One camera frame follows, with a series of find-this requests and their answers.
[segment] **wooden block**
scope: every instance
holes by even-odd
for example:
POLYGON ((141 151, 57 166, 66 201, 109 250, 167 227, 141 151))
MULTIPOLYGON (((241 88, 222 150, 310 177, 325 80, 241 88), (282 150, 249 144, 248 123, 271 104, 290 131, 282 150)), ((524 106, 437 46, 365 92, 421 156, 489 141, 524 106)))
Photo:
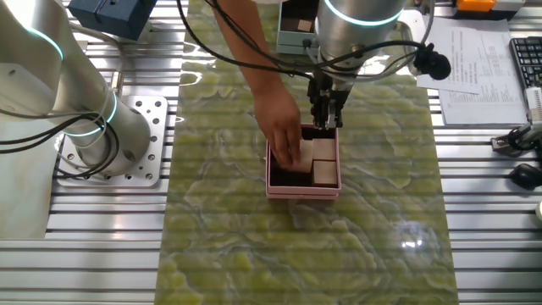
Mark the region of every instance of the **wooden block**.
POLYGON ((319 187, 337 187, 337 163, 335 161, 314 161, 312 182, 319 187))
POLYGON ((335 139, 312 139, 312 141, 314 160, 335 161, 337 159, 335 139))
POLYGON ((294 165, 289 171, 295 171, 299 173, 310 173, 312 169, 312 141, 301 140, 299 143, 299 148, 301 150, 301 160, 300 163, 294 165))

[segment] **marble board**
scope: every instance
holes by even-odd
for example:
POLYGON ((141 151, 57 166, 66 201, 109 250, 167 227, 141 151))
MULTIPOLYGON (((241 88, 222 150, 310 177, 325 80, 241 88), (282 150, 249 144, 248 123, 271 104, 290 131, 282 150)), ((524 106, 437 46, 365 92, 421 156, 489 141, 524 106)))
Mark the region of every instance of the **marble board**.
MULTIPOLYGON (((278 12, 260 7, 271 47, 278 12)), ((203 1, 188 16, 231 56, 203 1)), ((156 304, 458 304, 427 91, 412 76, 352 90, 336 202, 269 201, 241 72, 186 41, 156 304)), ((284 81, 312 122, 307 81, 284 81)))

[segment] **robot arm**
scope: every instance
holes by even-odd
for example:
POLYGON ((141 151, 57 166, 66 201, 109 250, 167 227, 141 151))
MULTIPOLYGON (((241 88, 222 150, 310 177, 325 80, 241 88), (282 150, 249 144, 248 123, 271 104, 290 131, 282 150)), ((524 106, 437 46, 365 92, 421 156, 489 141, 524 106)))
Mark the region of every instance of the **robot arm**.
POLYGON ((25 12, 23 26, 0 1, 0 28, 9 29, 0 31, 0 108, 18 114, 43 115, 53 110, 63 61, 57 46, 33 27, 39 26, 31 22, 36 9, 17 8, 25 12))
MULTIPOLYGON (((0 30, 0 109, 33 116, 99 113, 119 138, 120 153, 104 169, 110 175, 126 171, 145 154, 150 142, 146 120, 120 101, 81 51, 61 2, 0 0, 0 28, 7 29, 0 30)), ((59 125, 66 118, 50 120, 59 125)), ((65 130, 89 166, 113 150, 108 132, 101 136, 92 123, 65 130)))
MULTIPOLYGON (((397 21, 411 29, 401 33, 403 39, 424 43, 420 35, 425 32, 422 16, 416 10, 403 10, 406 4, 407 0, 320 0, 315 23, 319 45, 317 63, 325 63, 387 41, 397 21)), ((410 50, 413 47, 407 48, 407 53, 414 51, 410 50)), ((314 80, 309 84, 307 95, 312 104, 315 128, 342 127, 341 111, 355 83, 355 77, 334 76, 333 73, 357 75, 363 63, 377 52, 378 49, 375 49, 361 57, 332 64, 327 68, 328 73, 321 69, 314 71, 314 80)), ((421 72, 430 73, 438 69, 440 72, 436 75, 430 73, 435 79, 448 76, 451 68, 445 57, 434 53, 432 47, 422 53, 425 58, 417 56, 414 61, 421 72)))

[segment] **wire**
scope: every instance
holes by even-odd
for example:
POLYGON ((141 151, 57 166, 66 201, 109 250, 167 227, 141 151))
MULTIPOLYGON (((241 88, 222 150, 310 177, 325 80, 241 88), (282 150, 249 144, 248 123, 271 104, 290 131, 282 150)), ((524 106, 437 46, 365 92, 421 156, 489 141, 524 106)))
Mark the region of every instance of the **wire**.
POLYGON ((68 119, 67 121, 63 122, 62 124, 60 124, 60 125, 58 125, 56 127, 53 127, 50 130, 46 130, 46 131, 44 131, 44 132, 42 132, 42 133, 40 133, 38 135, 29 136, 29 137, 26 137, 26 138, 23 138, 23 139, 18 139, 18 140, 0 141, 0 145, 14 145, 14 144, 26 143, 28 141, 34 141, 34 140, 37 140, 37 139, 41 138, 41 140, 36 141, 36 142, 34 142, 32 144, 29 144, 29 145, 27 145, 25 147, 17 147, 17 148, 12 148, 12 149, 0 150, 0 154, 19 153, 19 152, 23 152, 25 150, 31 149, 33 147, 36 147, 36 146, 42 144, 43 142, 49 140, 50 138, 54 137, 60 131, 64 130, 65 128, 69 127, 70 125, 74 124, 75 122, 77 122, 77 121, 79 121, 81 119, 92 119, 92 117, 89 118, 88 114, 81 115, 81 116, 78 116, 76 118, 68 119))
POLYGON ((317 68, 322 68, 322 67, 329 67, 330 65, 333 65, 333 64, 337 64, 339 62, 342 62, 342 61, 345 61, 349 58, 353 58, 353 57, 361 57, 364 53, 367 53, 367 52, 370 52, 370 51, 373 51, 373 50, 376 50, 376 49, 380 49, 382 47, 390 47, 390 46, 412 46, 412 47, 417 47, 418 49, 424 49, 425 48, 425 45, 423 43, 420 43, 420 42, 411 42, 411 41, 388 41, 388 42, 381 42, 381 43, 377 43, 377 44, 374 44, 372 46, 369 46, 369 47, 365 47, 365 48, 362 48, 360 50, 357 50, 353 53, 349 53, 349 54, 346 54, 346 55, 343 55, 343 56, 340 56, 338 58, 334 58, 333 60, 330 60, 330 61, 327 61, 327 62, 322 62, 322 63, 318 63, 318 64, 314 64, 314 65, 306 65, 306 64, 299 64, 299 63, 288 63, 288 62, 285 62, 285 61, 282 61, 278 58, 275 58, 265 52, 262 52, 262 50, 258 50, 257 46, 254 46, 252 45, 230 22, 229 22, 229 19, 231 19, 223 10, 222 8, 220 7, 220 5, 218 4, 218 0, 213 0, 213 4, 214 5, 211 5, 212 7, 214 7, 218 13, 221 15, 222 19, 224 20, 224 22, 230 27, 230 29, 250 48, 252 48, 252 50, 254 50, 255 52, 259 53, 261 56, 265 57, 267 60, 273 62, 273 63, 277 63, 277 64, 281 64, 281 65, 285 65, 285 66, 292 66, 294 68, 312 68, 312 69, 317 69, 317 68))
POLYGON ((0 141, 0 145, 20 144, 20 143, 25 143, 25 142, 28 142, 28 141, 33 141, 33 140, 39 139, 41 137, 50 135, 52 133, 55 135, 55 134, 59 133, 60 131, 64 130, 65 128, 67 128, 68 126, 72 125, 73 123, 75 123, 75 122, 77 122, 77 121, 79 121, 81 119, 89 119, 89 118, 92 119, 92 117, 90 117, 88 114, 83 114, 83 115, 80 115, 78 117, 68 119, 65 122, 63 122, 62 124, 60 124, 58 126, 55 126, 55 127, 51 128, 50 130, 43 131, 42 133, 40 133, 38 135, 28 136, 26 138, 17 139, 17 140, 0 141))
MULTIPOLYGON (((262 55, 263 57, 267 58, 269 61, 273 62, 274 64, 282 64, 282 65, 288 65, 288 66, 294 66, 295 68, 309 68, 311 66, 306 66, 306 65, 299 65, 298 63, 287 63, 287 62, 284 62, 280 59, 277 59, 269 54, 266 54, 265 52, 263 52, 259 47, 256 46, 256 43, 253 43, 251 44, 238 30, 237 28, 241 29, 242 31, 242 28, 240 28, 236 23, 235 21, 229 17, 223 10, 222 8, 220 7, 220 5, 218 4, 218 0, 213 0, 213 3, 210 3, 209 0, 205 0, 205 2, 207 4, 209 4, 211 7, 215 8, 217 10, 217 12, 220 14, 220 16, 222 17, 222 19, 224 20, 224 22, 230 27, 230 29, 250 48, 252 48, 255 52, 259 53, 260 55, 262 55)), ((407 54, 406 56, 403 56, 401 57, 400 59, 398 59, 397 61, 395 61, 395 63, 397 63, 399 60, 401 59, 404 59, 406 58, 406 60, 398 65, 397 67, 393 68, 393 69, 390 69, 390 67, 392 65, 389 65, 388 68, 389 69, 385 69, 383 72, 381 72, 380 74, 378 75, 348 75, 348 74, 345 74, 345 73, 341 73, 341 72, 335 72, 335 71, 330 71, 328 69, 322 69, 324 67, 329 67, 333 64, 336 64, 336 63, 339 63, 341 61, 344 61, 344 60, 347 60, 348 58, 352 58, 352 57, 361 57, 364 53, 366 52, 369 52, 369 51, 373 51, 375 49, 379 49, 379 48, 382 48, 382 47, 389 47, 389 46, 399 46, 399 45, 402 45, 402 46, 411 46, 411 47, 416 47, 418 50, 420 49, 424 49, 425 48, 425 42, 427 41, 427 38, 429 36, 429 32, 431 31, 431 28, 432 28, 432 25, 433 25, 433 20, 434 20, 434 6, 435 6, 435 3, 436 1, 435 0, 430 0, 430 3, 429 3, 429 22, 428 22, 428 26, 426 27, 426 31, 423 35, 423 38, 420 42, 410 42, 410 41, 390 41, 390 42, 381 42, 381 43, 378 43, 378 44, 375 44, 375 45, 372 45, 370 47, 366 47, 364 49, 361 49, 361 50, 358 50, 354 53, 350 53, 350 54, 346 54, 344 56, 341 56, 341 57, 338 57, 338 58, 335 58, 333 60, 330 60, 328 62, 322 62, 322 63, 319 63, 318 61, 314 61, 314 65, 311 67, 313 69, 321 69, 324 73, 330 75, 330 76, 333 76, 334 78, 337 78, 339 80, 344 80, 344 81, 352 81, 352 77, 353 78, 357 78, 357 77, 363 77, 362 79, 358 80, 358 79, 355 79, 356 82, 367 82, 367 81, 375 81, 375 80, 380 80, 380 79, 383 79, 385 77, 388 77, 390 75, 393 75, 394 73, 396 73, 397 71, 399 71, 400 69, 402 69, 403 67, 405 67, 406 65, 408 65, 409 63, 411 63, 411 61, 415 58, 415 53, 409 53, 407 54)))
POLYGON ((294 68, 299 68, 299 67, 307 67, 307 68, 313 68, 311 65, 306 65, 306 64, 302 64, 302 65, 299 65, 298 63, 290 63, 290 62, 285 62, 284 60, 281 60, 281 59, 278 59, 270 54, 267 54, 266 52, 262 51, 262 49, 260 47, 257 46, 256 43, 254 44, 251 44, 236 28, 235 26, 230 22, 230 20, 232 20, 232 18, 222 10, 222 8, 220 7, 220 5, 218 4, 218 0, 213 0, 213 5, 211 5, 211 7, 213 7, 217 12, 218 14, 220 14, 220 16, 222 17, 222 20, 224 21, 224 23, 226 23, 226 25, 248 46, 250 47, 253 51, 255 51, 256 53, 260 54, 261 56, 263 56, 264 58, 266 58, 267 60, 269 60, 270 62, 274 63, 274 64, 277 64, 277 65, 284 65, 284 66, 290 66, 290 67, 294 67, 294 68))
POLYGON ((185 24, 185 28, 186 28, 186 31, 188 32, 188 34, 192 37, 192 39, 194 40, 194 42, 196 42, 196 44, 198 46, 200 46, 203 50, 210 53, 214 57, 216 57, 218 59, 221 59, 221 60, 223 60, 223 61, 225 61, 227 63, 235 64, 235 65, 238 65, 238 66, 241 66, 241 67, 246 67, 246 68, 251 68, 251 69, 261 69, 261 70, 270 71, 270 72, 284 73, 284 74, 287 74, 287 75, 298 75, 298 76, 301 76, 301 77, 308 78, 309 80, 314 80, 314 78, 312 76, 310 76, 310 75, 308 75, 306 73, 296 71, 296 70, 284 70, 284 69, 278 69, 278 68, 263 66, 263 65, 259 65, 259 64, 244 63, 244 62, 240 62, 240 61, 237 61, 237 60, 234 60, 234 59, 231 59, 231 58, 227 58, 227 57, 225 57, 223 55, 220 55, 220 54, 214 52, 213 50, 211 50, 209 47, 207 47, 202 41, 200 41, 197 38, 196 34, 194 34, 194 31, 192 30, 192 28, 188 24, 188 20, 186 20, 186 16, 185 16, 185 13, 182 10, 180 0, 176 0, 176 2, 177 2, 177 9, 179 10, 180 17, 182 18, 183 23, 185 24))
POLYGON ((58 152, 58 156, 64 160, 65 163, 67 163, 68 165, 70 165, 71 167, 73 167, 74 169, 91 169, 92 167, 91 166, 88 166, 88 165, 79 165, 73 161, 71 161, 70 159, 66 158, 62 153, 58 152))
POLYGON ((19 119, 56 119, 56 118, 63 118, 63 117, 72 116, 72 115, 99 114, 99 113, 96 111, 88 111, 88 112, 73 112, 73 113, 65 113, 65 114, 28 115, 28 114, 17 114, 14 112, 0 109, 0 114, 5 114, 7 116, 11 116, 11 117, 19 118, 19 119))
POLYGON ((115 158, 117 158, 117 155, 119 154, 119 137, 117 133, 115 132, 115 130, 113 129, 113 127, 109 125, 109 123, 106 122, 105 124, 108 126, 107 129, 109 130, 109 132, 113 135, 114 143, 111 140, 111 137, 108 136, 109 152, 106 155, 106 157, 102 160, 102 162, 94 165, 92 168, 90 168, 86 172, 83 172, 80 174, 71 174, 71 173, 66 172, 65 170, 57 169, 57 171, 62 173, 63 175, 56 175, 55 178, 58 178, 58 179, 87 178, 103 171, 115 160, 115 158))
POLYGON ((85 145, 85 146, 77 146, 74 144, 75 147, 79 148, 79 149, 87 149, 87 148, 91 148, 93 146, 96 145, 96 143, 98 143, 102 138, 103 138, 103 135, 105 135, 106 131, 108 130, 108 125, 105 124, 104 126, 100 126, 101 129, 103 129, 102 133, 100 134, 100 136, 98 136, 94 141, 92 141, 90 144, 88 145, 85 145))

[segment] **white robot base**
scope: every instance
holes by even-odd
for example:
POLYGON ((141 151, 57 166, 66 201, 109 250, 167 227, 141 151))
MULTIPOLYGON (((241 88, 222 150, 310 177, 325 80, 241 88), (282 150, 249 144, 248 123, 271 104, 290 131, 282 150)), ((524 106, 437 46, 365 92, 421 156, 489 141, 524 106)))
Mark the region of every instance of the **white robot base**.
MULTIPOLYGON (((151 131, 151 141, 144 157, 134 163, 123 175, 109 176, 96 174, 89 179, 57 179, 61 186, 74 188, 142 188, 153 187, 159 180, 165 139, 168 102, 164 97, 124 97, 124 103, 143 115, 151 131)), ((79 158, 74 144, 65 136, 61 153, 73 164, 85 166, 79 158)), ((58 168, 69 173, 77 173, 74 166, 60 159, 58 168)))

